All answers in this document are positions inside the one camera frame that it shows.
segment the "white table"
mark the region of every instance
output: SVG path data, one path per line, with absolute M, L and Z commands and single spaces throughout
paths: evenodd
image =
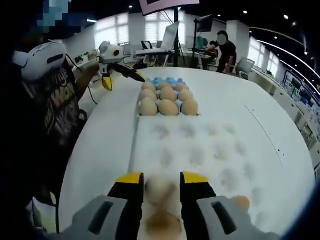
M 169 67 L 147 68 L 141 72 L 151 79 L 182 78 L 193 92 L 203 119 L 234 126 L 237 138 L 247 147 L 245 161 L 257 162 L 260 166 L 256 169 L 256 180 L 226 194 L 218 184 L 219 169 L 204 174 L 217 195 L 238 194 L 251 198 L 250 190 L 264 188 L 265 195 L 260 196 L 264 200 L 263 208 L 250 208 L 252 222 L 258 219 L 267 222 L 262 230 L 283 234 L 307 202 L 315 177 L 304 139 L 280 105 L 258 85 L 231 75 Z M 78 210 L 94 197 L 107 194 L 116 178 L 128 171 L 140 87 L 141 83 L 120 79 L 89 118 L 62 185 L 61 231 L 71 225 Z M 228 168 L 239 165 L 226 164 L 224 167 Z

